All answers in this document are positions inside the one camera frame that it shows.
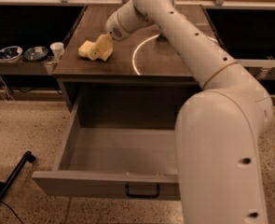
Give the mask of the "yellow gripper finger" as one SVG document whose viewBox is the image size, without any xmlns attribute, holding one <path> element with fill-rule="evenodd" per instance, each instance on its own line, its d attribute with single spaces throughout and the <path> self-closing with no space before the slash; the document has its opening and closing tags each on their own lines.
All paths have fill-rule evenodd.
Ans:
<svg viewBox="0 0 275 224">
<path fill-rule="evenodd" d="M 114 40 L 110 35 L 100 35 L 88 52 L 88 57 L 95 61 L 106 61 L 113 52 Z"/>
</svg>

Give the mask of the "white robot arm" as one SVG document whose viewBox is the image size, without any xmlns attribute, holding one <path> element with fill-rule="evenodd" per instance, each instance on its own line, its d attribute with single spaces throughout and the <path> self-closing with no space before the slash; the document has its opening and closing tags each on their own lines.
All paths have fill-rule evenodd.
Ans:
<svg viewBox="0 0 275 224">
<path fill-rule="evenodd" d="M 112 44 L 156 24 L 201 91 L 175 123 L 185 224 L 268 224 L 258 138 L 273 116 L 263 86 L 174 7 L 174 0 L 130 0 L 105 25 L 89 58 L 107 59 Z"/>
</svg>

